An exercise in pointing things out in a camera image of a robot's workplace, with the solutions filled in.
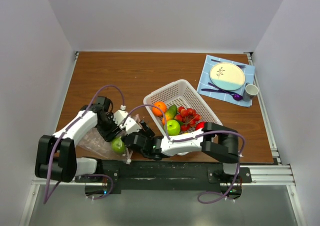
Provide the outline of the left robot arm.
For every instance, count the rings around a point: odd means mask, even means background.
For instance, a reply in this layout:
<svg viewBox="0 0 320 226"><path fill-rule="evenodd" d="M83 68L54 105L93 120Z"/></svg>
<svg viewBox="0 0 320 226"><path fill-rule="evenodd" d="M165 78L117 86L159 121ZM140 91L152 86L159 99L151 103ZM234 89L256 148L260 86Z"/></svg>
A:
<svg viewBox="0 0 320 226"><path fill-rule="evenodd" d="M99 96L91 105L84 105L76 117L53 135L43 135L38 141L34 173L38 178L70 182L86 175L92 182L103 178L103 169L93 158L76 158L76 146L93 128L105 142L112 141L119 128L114 121L113 102Z"/></svg>

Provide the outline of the fake red grape bunch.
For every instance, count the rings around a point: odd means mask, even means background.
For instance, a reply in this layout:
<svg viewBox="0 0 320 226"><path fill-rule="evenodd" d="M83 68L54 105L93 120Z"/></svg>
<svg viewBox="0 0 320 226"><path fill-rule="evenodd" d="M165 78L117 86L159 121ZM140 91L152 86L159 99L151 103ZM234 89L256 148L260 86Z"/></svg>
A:
<svg viewBox="0 0 320 226"><path fill-rule="evenodd" d="M174 117L174 120L180 124L180 130L182 132L196 127L201 119L202 116L198 114L195 109L185 108L183 106L177 108L177 115Z"/></svg>

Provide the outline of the red fake apple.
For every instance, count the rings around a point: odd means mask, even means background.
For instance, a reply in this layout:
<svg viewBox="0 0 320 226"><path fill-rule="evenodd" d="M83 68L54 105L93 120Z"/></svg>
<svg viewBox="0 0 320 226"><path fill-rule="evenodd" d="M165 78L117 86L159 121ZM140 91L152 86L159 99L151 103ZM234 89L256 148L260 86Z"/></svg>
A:
<svg viewBox="0 0 320 226"><path fill-rule="evenodd" d="M197 125L196 125L196 127L195 127L195 129L196 130L202 130L204 127L205 127L205 125L206 125L206 122L204 122L204 121L202 121L202 122L199 122Z"/></svg>

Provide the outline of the green fake apple top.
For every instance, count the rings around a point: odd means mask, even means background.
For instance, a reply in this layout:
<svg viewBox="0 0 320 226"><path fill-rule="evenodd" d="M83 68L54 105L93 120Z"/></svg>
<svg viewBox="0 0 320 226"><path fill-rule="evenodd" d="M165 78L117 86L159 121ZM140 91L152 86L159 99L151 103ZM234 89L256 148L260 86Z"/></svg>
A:
<svg viewBox="0 0 320 226"><path fill-rule="evenodd" d="M181 126L176 120L172 119L167 121L164 130L169 136L177 136L180 134Z"/></svg>

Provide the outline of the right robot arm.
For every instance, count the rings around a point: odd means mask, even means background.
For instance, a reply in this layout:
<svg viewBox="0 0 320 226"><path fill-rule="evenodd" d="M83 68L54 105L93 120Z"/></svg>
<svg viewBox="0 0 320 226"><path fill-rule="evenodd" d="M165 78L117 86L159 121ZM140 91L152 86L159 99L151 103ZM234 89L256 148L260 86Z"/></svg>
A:
<svg viewBox="0 0 320 226"><path fill-rule="evenodd" d="M147 137L134 132L125 136L123 142L128 149L151 160L202 152L222 163L222 175L226 181L235 182L241 175L240 155L245 138L236 130L212 122L192 133L171 137Z"/></svg>

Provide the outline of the orange fake orange front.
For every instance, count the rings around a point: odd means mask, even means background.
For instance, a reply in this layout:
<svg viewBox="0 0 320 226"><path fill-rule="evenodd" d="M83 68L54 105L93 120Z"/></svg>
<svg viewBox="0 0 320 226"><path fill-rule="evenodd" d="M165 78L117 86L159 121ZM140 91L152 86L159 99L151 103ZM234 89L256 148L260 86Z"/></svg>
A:
<svg viewBox="0 0 320 226"><path fill-rule="evenodd" d="M152 112L155 116L161 117L167 111L167 106L163 101L156 101L152 108Z"/></svg>

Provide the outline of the green fake apple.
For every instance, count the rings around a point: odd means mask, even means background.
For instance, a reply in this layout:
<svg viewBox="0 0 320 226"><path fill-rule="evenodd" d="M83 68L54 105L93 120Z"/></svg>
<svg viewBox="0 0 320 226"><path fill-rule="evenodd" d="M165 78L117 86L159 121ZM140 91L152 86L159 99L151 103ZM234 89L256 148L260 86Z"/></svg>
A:
<svg viewBox="0 0 320 226"><path fill-rule="evenodd" d="M118 154L123 154L126 151L126 146L123 143L121 137L117 137L112 140L111 148L115 153L118 153Z"/></svg>
<svg viewBox="0 0 320 226"><path fill-rule="evenodd" d="M172 119L167 121L164 130L169 136L177 136L180 134L181 126L176 120Z"/></svg>

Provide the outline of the white perforated plastic basket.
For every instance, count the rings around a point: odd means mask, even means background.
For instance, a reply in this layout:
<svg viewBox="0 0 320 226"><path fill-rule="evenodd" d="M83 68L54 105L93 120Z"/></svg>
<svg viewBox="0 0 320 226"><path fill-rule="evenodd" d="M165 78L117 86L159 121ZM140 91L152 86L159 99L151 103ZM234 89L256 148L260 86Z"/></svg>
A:
<svg viewBox="0 0 320 226"><path fill-rule="evenodd" d="M193 108L202 116L202 121L222 125L221 121L215 115L210 106L187 80L180 79L171 82L151 92L143 99L144 104L154 104L156 101L163 101L168 107L171 105L176 105L177 107L183 106L185 108ZM194 128L191 128L186 132L181 132L179 136L173 137L174 140L189 137L191 140L173 143L172 141L168 140L165 134L161 118L153 114L151 107L146 107L146 109L163 135L160 145L160 153L162 155L172 157L177 154L185 155L190 152L201 152L201 142L203 142L204 138L201 136L195 139Z"/></svg>

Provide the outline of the clear zip top bag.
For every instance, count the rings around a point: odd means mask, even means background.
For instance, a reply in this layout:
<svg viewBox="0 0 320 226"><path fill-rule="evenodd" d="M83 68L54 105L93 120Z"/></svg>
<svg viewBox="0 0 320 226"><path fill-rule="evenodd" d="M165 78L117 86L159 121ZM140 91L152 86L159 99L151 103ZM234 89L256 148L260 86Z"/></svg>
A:
<svg viewBox="0 0 320 226"><path fill-rule="evenodd" d="M137 122L139 117L136 116L136 117L133 117L132 119L134 119ZM112 150L111 142L106 142L101 137L101 135L97 131L96 126L97 124L84 135L84 137L78 142L77 145L86 151L89 151L91 153L98 155L103 159L122 160L124 163L130 164L132 161L133 150L128 149L125 146L125 153L123 154L115 153ZM126 136L128 135L126 135L125 131L121 129L121 132L116 136L116 138L121 137L124 143L124 139Z"/></svg>

